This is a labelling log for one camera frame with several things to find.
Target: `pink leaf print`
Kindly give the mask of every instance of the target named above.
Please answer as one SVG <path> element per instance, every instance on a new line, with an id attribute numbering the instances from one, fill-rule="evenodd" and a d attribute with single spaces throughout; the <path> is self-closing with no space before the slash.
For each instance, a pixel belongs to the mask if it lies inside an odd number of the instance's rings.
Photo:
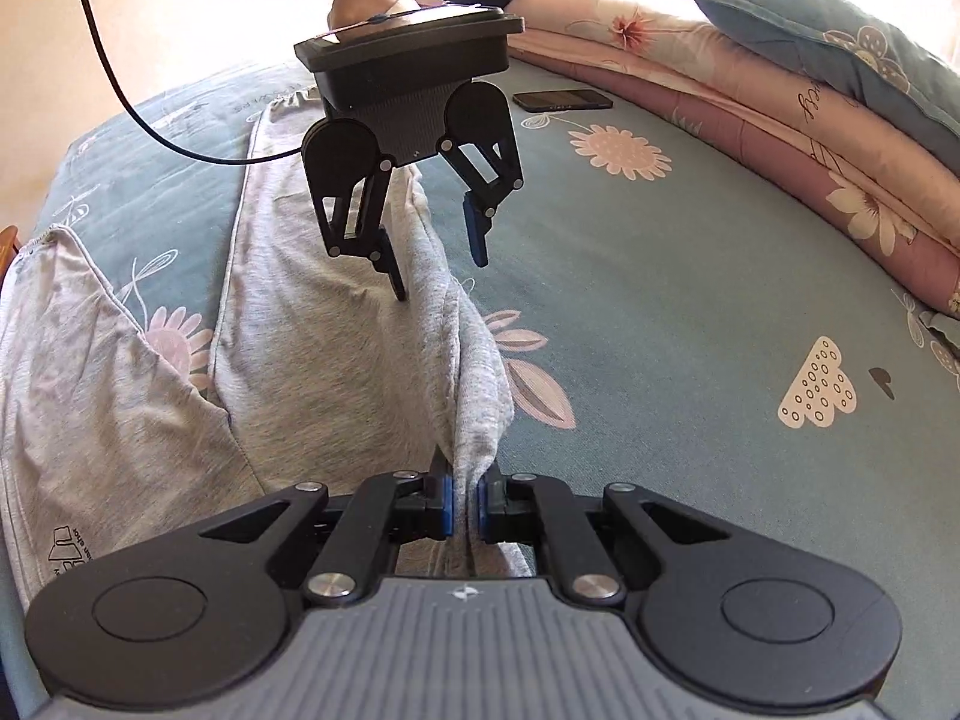
<path id="1" fill-rule="evenodd" d="M 520 408 L 551 427 L 572 430 L 577 426 L 570 400 L 549 373 L 525 360 L 503 362 L 514 400 Z"/>
<path id="2" fill-rule="evenodd" d="M 488 330 L 493 332 L 493 330 L 499 330 L 501 327 L 513 324 L 519 318 L 520 312 L 508 308 L 503 311 L 494 311 L 492 314 L 488 314 L 486 317 L 483 317 L 483 321 L 487 323 Z"/>
<path id="3" fill-rule="evenodd" d="M 493 341 L 505 352 L 532 352 L 544 348 L 547 338 L 533 330 L 517 327 L 514 330 L 502 330 L 493 336 Z"/>

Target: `bed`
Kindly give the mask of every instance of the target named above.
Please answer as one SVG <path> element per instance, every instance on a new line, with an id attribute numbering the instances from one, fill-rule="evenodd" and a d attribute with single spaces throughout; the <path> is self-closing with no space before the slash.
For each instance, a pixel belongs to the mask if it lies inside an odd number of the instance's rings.
<path id="1" fill-rule="evenodd" d="M 545 10 L 525 13 L 528 26 Z M 614 40 L 631 37 L 628 23 Z M 574 77 L 614 93 L 614 105 L 555 115 L 511 105 L 525 187 L 497 215 L 486 269 L 469 256 L 459 180 L 439 159 L 419 164 L 449 269 L 509 380 L 501 466 L 584 494 L 636 481 L 865 572 L 904 618 L 881 706 L 911 720 L 954 716 L 960 365 L 949 238 L 854 208 L 861 189 L 816 155 L 805 154 L 822 169 L 816 180 L 805 163 L 782 167 L 788 135 L 693 83 L 631 73 L 626 44 L 591 67 L 577 60 L 582 45 L 557 47 L 549 34 L 528 31 L 511 69 L 490 80 L 509 98 Z M 294 62 L 234 69 L 141 112 L 179 143 L 241 157 L 261 112 L 310 80 Z M 185 165 L 118 117 L 71 146 L 35 230 L 69 227 L 142 332 L 181 332 L 193 354 L 179 374 L 214 401 L 204 352 L 245 181 L 242 169 Z M 858 213 L 877 219 L 870 236 L 851 232 Z M 310 247 L 319 231 L 302 237 Z M 891 265 L 885 247 L 928 253 Z M 53 536 L 50 562 L 69 560 L 79 535 Z M 2 568 L 3 664 L 29 713 L 42 687 L 18 634 L 11 562 Z"/>

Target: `metal pin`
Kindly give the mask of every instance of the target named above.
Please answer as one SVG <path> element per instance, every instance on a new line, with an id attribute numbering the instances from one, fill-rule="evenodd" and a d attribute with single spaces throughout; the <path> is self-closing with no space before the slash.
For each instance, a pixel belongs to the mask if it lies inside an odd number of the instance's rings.
<path id="1" fill-rule="evenodd" d="M 306 584 L 306 589 L 314 595 L 319 595 L 320 598 L 343 598 L 356 588 L 357 583 L 353 577 L 332 572 L 310 577 L 310 581 Z"/>
<path id="2" fill-rule="evenodd" d="M 584 598 L 601 601 L 620 591 L 620 582 L 606 574 L 584 574 L 573 580 L 573 591 Z"/>

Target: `pink sunflower print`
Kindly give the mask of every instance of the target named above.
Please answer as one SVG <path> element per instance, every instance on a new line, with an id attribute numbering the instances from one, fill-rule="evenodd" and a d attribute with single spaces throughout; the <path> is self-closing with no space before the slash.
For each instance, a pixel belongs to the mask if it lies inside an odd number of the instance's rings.
<path id="1" fill-rule="evenodd" d="M 484 317 L 484 322 L 501 351 L 532 352 L 544 348 L 547 338 L 534 330 L 522 327 L 503 329 L 519 318 L 520 312 L 507 309 Z M 549 373 L 532 362 L 511 357 L 505 357 L 503 365 L 507 370 L 514 403 L 528 415 L 561 430 L 572 430 L 577 426 L 569 398 Z"/>
<path id="2" fill-rule="evenodd" d="M 206 375 L 210 350 L 203 348 L 213 339 L 212 330 L 197 330 L 202 321 L 199 314 L 187 317 L 184 306 L 168 319 L 166 308 L 161 306 L 152 316 L 145 334 L 152 349 L 169 362 L 184 381 L 200 391 L 210 386 Z"/>
<path id="3" fill-rule="evenodd" d="M 623 16 L 616 16 L 613 18 L 610 33 L 616 47 L 626 52 L 642 55 L 650 45 L 647 20 L 626 19 Z"/>
<path id="4" fill-rule="evenodd" d="M 656 146 L 651 146 L 646 138 L 635 138 L 629 129 L 617 129 L 599 124 L 591 124 L 590 132 L 570 130 L 574 137 L 570 145 L 576 148 L 580 156 L 592 157 L 590 165 L 606 167 L 610 175 L 623 172 L 631 181 L 637 180 L 637 174 L 647 181 L 665 178 L 670 172 L 672 160 Z"/>

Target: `black smartphone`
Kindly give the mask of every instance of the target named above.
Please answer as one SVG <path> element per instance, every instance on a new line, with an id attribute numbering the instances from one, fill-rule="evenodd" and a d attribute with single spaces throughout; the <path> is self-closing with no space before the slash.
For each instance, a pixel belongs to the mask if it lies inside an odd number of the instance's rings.
<path id="1" fill-rule="evenodd" d="M 558 89 L 552 92 L 520 92 L 514 103 L 528 113 L 597 111 L 613 108 L 613 100 L 593 89 Z"/>

